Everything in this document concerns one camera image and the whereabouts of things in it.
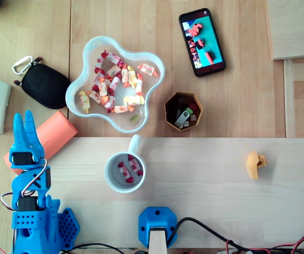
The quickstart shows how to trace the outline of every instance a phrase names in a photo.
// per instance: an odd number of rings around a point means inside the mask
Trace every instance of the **black pouch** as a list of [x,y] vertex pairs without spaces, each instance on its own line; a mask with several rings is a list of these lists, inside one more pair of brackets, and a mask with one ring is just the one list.
[[58,110],[66,106],[65,94],[71,82],[60,72],[39,63],[41,60],[38,57],[31,62],[21,82],[14,83],[41,105]]

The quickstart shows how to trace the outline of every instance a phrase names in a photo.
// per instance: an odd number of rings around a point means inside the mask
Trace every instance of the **blue robotic arm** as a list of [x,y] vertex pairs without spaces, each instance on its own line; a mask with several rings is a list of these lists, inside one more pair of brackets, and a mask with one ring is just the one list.
[[35,130],[32,113],[14,116],[14,144],[9,160],[22,174],[12,182],[14,254],[58,254],[70,250],[80,226],[70,208],[58,213],[60,200],[46,195],[51,187],[50,167]]

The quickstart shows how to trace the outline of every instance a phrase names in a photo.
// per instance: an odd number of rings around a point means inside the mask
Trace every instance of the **mug handle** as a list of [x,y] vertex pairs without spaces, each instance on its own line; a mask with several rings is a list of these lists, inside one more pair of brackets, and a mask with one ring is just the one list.
[[138,149],[139,149],[139,146],[140,146],[140,142],[141,142],[141,136],[135,134],[135,135],[132,137],[131,142],[130,142],[129,153],[133,153],[133,154],[138,153]]

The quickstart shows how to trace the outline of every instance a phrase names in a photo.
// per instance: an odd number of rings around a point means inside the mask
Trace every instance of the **smartphone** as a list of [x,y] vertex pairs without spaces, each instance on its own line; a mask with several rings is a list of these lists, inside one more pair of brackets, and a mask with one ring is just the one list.
[[224,70],[226,63],[209,9],[184,13],[179,23],[194,74],[201,77]]

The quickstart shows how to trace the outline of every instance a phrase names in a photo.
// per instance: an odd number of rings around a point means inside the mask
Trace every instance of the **white mug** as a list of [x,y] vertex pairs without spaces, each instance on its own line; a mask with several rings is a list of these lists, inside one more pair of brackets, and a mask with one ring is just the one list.
[[[119,193],[130,193],[137,190],[144,182],[146,177],[146,164],[143,158],[138,155],[138,149],[140,146],[141,137],[140,135],[134,135],[131,139],[129,150],[127,152],[118,152],[113,155],[105,165],[105,179],[107,184]],[[142,176],[138,176],[134,172],[128,163],[128,155],[132,155],[137,160],[142,170]],[[118,164],[124,162],[128,171],[133,177],[133,183],[127,183],[122,173],[120,173]]]

